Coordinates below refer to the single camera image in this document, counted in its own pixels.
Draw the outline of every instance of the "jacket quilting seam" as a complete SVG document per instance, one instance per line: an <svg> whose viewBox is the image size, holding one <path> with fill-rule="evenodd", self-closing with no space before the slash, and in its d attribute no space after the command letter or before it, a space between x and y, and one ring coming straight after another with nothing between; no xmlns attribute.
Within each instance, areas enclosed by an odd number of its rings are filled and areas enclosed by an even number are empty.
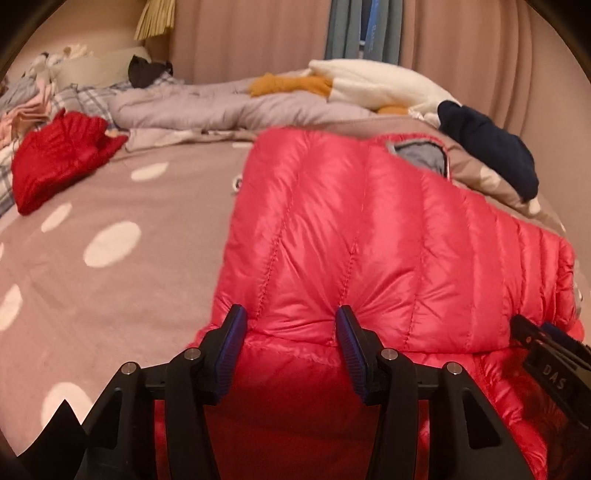
<svg viewBox="0 0 591 480"><path fill-rule="evenodd" d="M474 248L474 243L472 241L472 234L470 230L470 214L468 212L468 207L466 206L466 196L463 195L463 192L460 193L461 195L461 204L462 208L464 209L465 218L466 218L466 231L468 234L468 243L470 244L470 248L472 249L470 259L471 259L471 268L472 271L472 296L470 297L470 318L468 318L468 336L466 338L465 350L466 352L470 351L470 344L472 343L472 339L474 337L474 333L472 332L473 329L473 322L474 322L474 311L476 310L476 248Z"/></svg>
<svg viewBox="0 0 591 480"><path fill-rule="evenodd" d="M545 255L544 255L544 237L542 235L542 229L538 229L538 241L540 243L540 300L542 302L542 319L546 318L546 296L544 295L544 259L545 259Z"/></svg>
<svg viewBox="0 0 591 480"><path fill-rule="evenodd" d="M287 207L285 209L285 213L283 214L283 218L281 219L281 227L279 228L279 232L277 233L277 235L275 236L275 239L273 240L273 247L271 250L271 255L269 257L269 268L267 269L265 281L263 282L263 285L262 285L261 299L259 300L258 305L256 307L256 315L255 315L254 321L252 322L252 327L256 326L256 324L258 323L258 319L261 316L262 307L263 307L265 298L267 296L267 287L269 286L269 282L271 280L271 274L273 273L273 269L275 268L275 262L277 260L277 252L279 250L279 245L281 243L281 237L283 236L283 232L285 231L285 226L287 225L287 220L288 220L288 217L291 213L291 209L293 207L294 200L296 198L296 189L300 185L300 179L301 179L302 171L304 170L304 164L306 163L306 159L310 156L310 144L308 142L308 138L307 138L307 136L304 136L303 138L306 139L306 156L305 156L305 158L302 158L302 160L300 161L300 166L298 168L296 178L294 180L292 188L290 189L291 190L291 198L289 199L289 203L287 204Z"/></svg>
<svg viewBox="0 0 591 480"><path fill-rule="evenodd" d="M501 251L501 234L500 234L500 230L499 230L499 216L498 214L493 211L493 215L495 217L495 235L496 235L496 251L499 255L499 265L500 265L500 269L501 269L501 312L503 312L503 307L505 305L505 295L506 292L508 291L508 289L506 288L506 284L505 284L505 256L503 255L503 252ZM503 339L504 338L504 332L503 332L503 328L505 326L505 323L502 321L499 322L499 336L498 338Z"/></svg>
<svg viewBox="0 0 591 480"><path fill-rule="evenodd" d="M485 397L488 398L488 401L491 403L492 408L494 408L495 412L497 412L497 414L499 415L499 417L501 417L501 420L503 420L503 423L505 423L507 425L507 428L509 428L511 430L511 426L508 425L508 422L503 418L501 412L499 411L499 408L496 404L496 398L493 395L493 391L492 391L492 382L490 382L488 380L488 377L486 376L486 373L484 372L484 367L482 366L484 360L482 358L482 356L478 355L478 356L474 356L474 364L478 366L478 371L480 373L480 377L482 378L482 390L483 393L485 394Z"/></svg>
<svg viewBox="0 0 591 480"><path fill-rule="evenodd" d="M562 263L564 263L564 258L561 255L561 251L562 251L562 245L563 245L563 239L559 239L558 240L558 255L556 255L556 266L555 266L555 272L556 272L556 279L554 280L554 324L557 326L561 326L561 328L563 329L568 329L569 328L569 319L562 315L562 312L564 312L564 309L560 309L560 311L558 310L558 297L560 295L560 292L563 292L564 289L560 288L559 290L559 285L562 283L562 278L564 277L564 275L561 273L564 268L561 268L561 260L563 260ZM573 266L573 271L571 274L571 280L572 282L574 282L574 266ZM572 290L573 290L573 302L574 302L574 285L572 285Z"/></svg>
<svg viewBox="0 0 591 480"><path fill-rule="evenodd" d="M367 184L368 184L368 157L369 157L369 147L365 149L365 156L363 160L363 196L361 200L361 211L359 212L359 226L357 228L357 232L355 232L355 238L353 239L353 244L351 245L351 250L349 251L349 265L347 266L347 273L345 275L345 283L343 285L343 289L340 294L339 298L339 306L341 306L349 293L349 283L351 281L351 276L353 273L353 262L355 260L355 252L359 245L359 235L361 234L361 229L363 226L363 211L365 210L365 199L367 195Z"/></svg>
<svg viewBox="0 0 591 480"><path fill-rule="evenodd" d="M421 243L419 246L418 252L418 272L417 272L417 288L414 291L414 300L413 300L413 310L410 314L410 321L408 322L408 332L404 339L404 343L402 344L402 351L406 351L408 341L410 340L410 336L413 333L413 326L414 326L414 316L417 311L417 299L419 291L421 290L421 285L423 284L423 273L424 273L424 258L423 252L425 250L425 239L427 236L427 219L425 218L425 191L423 189L423 173L419 171L419 185L421 190Z"/></svg>
<svg viewBox="0 0 591 480"><path fill-rule="evenodd" d="M525 244L521 238L521 225L519 224L519 222L516 222L515 224L517 225L517 244L519 246L519 264L521 267L521 293L519 295L519 308L517 309L517 313L521 313L523 311L523 305L525 303L525 258L523 256Z"/></svg>

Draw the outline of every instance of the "straw fringe decoration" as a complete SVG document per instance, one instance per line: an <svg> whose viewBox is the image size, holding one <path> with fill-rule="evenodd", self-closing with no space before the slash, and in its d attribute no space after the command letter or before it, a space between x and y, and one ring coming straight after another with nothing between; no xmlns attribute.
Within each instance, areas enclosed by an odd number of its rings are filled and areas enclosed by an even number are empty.
<svg viewBox="0 0 591 480"><path fill-rule="evenodd" d="M148 0L135 31L136 40L162 35L174 28L176 0Z"/></svg>

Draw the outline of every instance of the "white polka dot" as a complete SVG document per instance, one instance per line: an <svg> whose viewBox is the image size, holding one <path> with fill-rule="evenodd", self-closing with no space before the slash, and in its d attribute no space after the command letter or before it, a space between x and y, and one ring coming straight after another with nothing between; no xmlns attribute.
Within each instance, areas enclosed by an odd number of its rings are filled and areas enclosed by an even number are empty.
<svg viewBox="0 0 591 480"><path fill-rule="evenodd" d="M252 148L252 142L233 142L232 148Z"/></svg>
<svg viewBox="0 0 591 480"><path fill-rule="evenodd" d="M41 224L41 232L50 232L54 228L58 227L72 211L71 203L62 203L56 208L49 217Z"/></svg>
<svg viewBox="0 0 591 480"><path fill-rule="evenodd" d="M501 184L501 176L492 168L483 165L480 168L480 182L484 188L495 190Z"/></svg>
<svg viewBox="0 0 591 480"><path fill-rule="evenodd" d="M78 385L70 382L62 382L54 385L41 406L41 426L45 426L53 417L61 403L67 400L76 414L76 418L80 423L86 418L88 412L92 408L92 402L88 395Z"/></svg>
<svg viewBox="0 0 591 480"><path fill-rule="evenodd" d="M106 267L125 258L136 247L142 232L133 222L119 222L99 232L84 250L89 267Z"/></svg>
<svg viewBox="0 0 591 480"><path fill-rule="evenodd" d="M6 330L17 318L22 307L21 289L13 285L0 303L0 332Z"/></svg>
<svg viewBox="0 0 591 480"><path fill-rule="evenodd" d="M147 167L141 167L131 172L131 179L133 181L146 181L157 179L168 168L168 162L154 163Z"/></svg>
<svg viewBox="0 0 591 480"><path fill-rule="evenodd" d="M542 207L540 206L540 202L538 201L537 197L528 202L527 210L529 211L530 215L537 215L542 210Z"/></svg>

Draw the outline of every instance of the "plaid pillow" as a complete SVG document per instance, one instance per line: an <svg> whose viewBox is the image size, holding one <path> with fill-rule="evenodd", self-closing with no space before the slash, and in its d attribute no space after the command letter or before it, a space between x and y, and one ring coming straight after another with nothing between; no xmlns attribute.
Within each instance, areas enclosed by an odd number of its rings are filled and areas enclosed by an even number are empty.
<svg viewBox="0 0 591 480"><path fill-rule="evenodd" d="M164 84L177 85L179 83L182 83L182 81L175 79L168 72L164 72L148 88ZM53 118L57 112L65 108L66 111L81 112L88 116L99 116L109 122L109 129L117 128L109 112L109 98L132 88L131 82L116 83L107 88L70 85L52 98L51 117Z"/></svg>
<svg viewBox="0 0 591 480"><path fill-rule="evenodd" d="M17 148L18 142L14 142L0 150L0 217L14 205L11 166Z"/></svg>

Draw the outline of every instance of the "pink folded clothes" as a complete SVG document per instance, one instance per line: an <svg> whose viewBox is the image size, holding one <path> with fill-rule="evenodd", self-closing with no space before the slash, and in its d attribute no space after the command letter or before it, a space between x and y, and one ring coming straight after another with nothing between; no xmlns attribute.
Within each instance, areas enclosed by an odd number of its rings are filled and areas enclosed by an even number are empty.
<svg viewBox="0 0 591 480"><path fill-rule="evenodd" d="M49 120L52 87L43 79L37 79L37 86L38 95L0 118L0 148L9 145L16 137L25 135L35 125Z"/></svg>

